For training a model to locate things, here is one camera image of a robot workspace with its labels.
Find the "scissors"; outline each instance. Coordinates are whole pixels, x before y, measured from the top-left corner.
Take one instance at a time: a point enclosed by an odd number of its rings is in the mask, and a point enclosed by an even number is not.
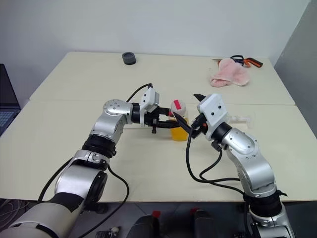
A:
[[[233,59],[236,63],[239,63],[241,64],[243,67],[247,67],[247,68],[250,68],[251,65],[250,64],[253,64],[254,66],[258,67],[258,68],[261,68],[263,63],[254,59],[254,58],[243,58],[242,55],[234,55],[234,56],[231,56],[230,59]],[[213,59],[214,61],[217,61],[217,62],[220,62],[220,60],[222,59]]]

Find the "laptop keyboard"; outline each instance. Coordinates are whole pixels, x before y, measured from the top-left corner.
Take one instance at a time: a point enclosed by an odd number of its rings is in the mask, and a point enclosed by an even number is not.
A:
[[[11,118],[14,112],[0,112],[0,126],[3,127],[4,124]]]

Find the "white table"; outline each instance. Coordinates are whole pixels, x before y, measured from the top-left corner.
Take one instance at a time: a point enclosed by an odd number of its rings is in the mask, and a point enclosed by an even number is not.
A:
[[[36,200],[51,175],[81,148],[101,114],[104,101],[34,100],[21,111],[0,137],[0,197]],[[189,117],[198,113],[188,104]],[[227,105],[232,115],[250,116],[262,154],[274,169],[282,200],[317,200],[317,141],[296,106]],[[237,192],[200,184],[191,179],[185,164],[186,142],[171,140],[168,129],[127,126],[110,160],[113,170],[130,185],[128,201],[241,201]],[[217,152],[203,136],[192,142],[194,173],[215,161]],[[233,163],[224,153],[207,177],[235,177]],[[240,187],[239,182],[227,183]],[[53,195],[53,186],[46,198]],[[125,187],[109,175],[101,202],[121,201]]]
[[[127,99],[139,86],[153,83],[160,104],[172,100],[197,103],[193,93],[220,93],[227,104],[294,105],[268,59],[263,67],[248,68],[245,87],[211,87],[209,78],[218,72],[210,57],[136,54],[137,63],[125,65],[118,53],[70,52],[31,96],[31,100]],[[141,94],[136,95],[139,102]]]

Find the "pink towel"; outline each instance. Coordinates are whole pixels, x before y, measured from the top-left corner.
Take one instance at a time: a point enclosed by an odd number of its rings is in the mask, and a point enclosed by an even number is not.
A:
[[[219,63],[219,72],[210,78],[213,87],[223,87],[234,83],[239,86],[246,85],[250,77],[246,69],[233,59],[222,59]]]

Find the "laptop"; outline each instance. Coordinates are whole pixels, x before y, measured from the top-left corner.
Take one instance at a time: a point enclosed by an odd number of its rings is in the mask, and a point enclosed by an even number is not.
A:
[[[21,111],[4,64],[0,64],[0,136]]]

